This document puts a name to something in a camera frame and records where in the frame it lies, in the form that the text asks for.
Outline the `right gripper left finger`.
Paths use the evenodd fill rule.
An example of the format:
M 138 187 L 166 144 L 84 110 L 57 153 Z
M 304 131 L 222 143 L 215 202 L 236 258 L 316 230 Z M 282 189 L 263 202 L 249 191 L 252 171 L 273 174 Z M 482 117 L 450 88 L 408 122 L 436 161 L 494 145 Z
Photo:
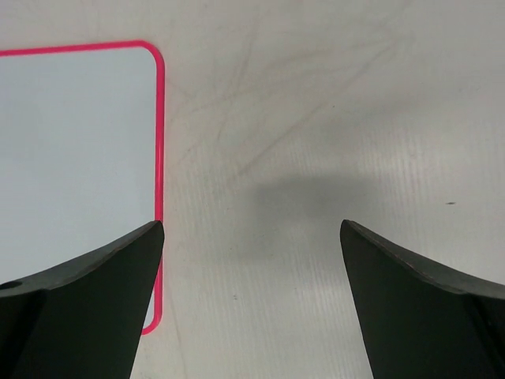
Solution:
M 42 272 L 1 285 L 3 378 L 128 378 L 161 261 L 151 221 Z

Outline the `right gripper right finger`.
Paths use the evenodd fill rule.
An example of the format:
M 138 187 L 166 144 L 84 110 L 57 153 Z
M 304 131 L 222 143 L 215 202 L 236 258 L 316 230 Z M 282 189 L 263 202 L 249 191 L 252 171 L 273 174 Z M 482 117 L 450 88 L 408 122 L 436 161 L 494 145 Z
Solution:
M 375 378 L 502 378 L 504 286 L 350 220 L 340 241 Z

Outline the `pink framed whiteboard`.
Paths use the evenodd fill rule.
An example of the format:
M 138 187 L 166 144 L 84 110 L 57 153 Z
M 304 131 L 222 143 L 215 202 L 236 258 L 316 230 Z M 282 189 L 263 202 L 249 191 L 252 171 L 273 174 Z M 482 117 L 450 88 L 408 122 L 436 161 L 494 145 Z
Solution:
M 153 44 L 2 51 L 2 282 L 162 220 L 164 132 Z

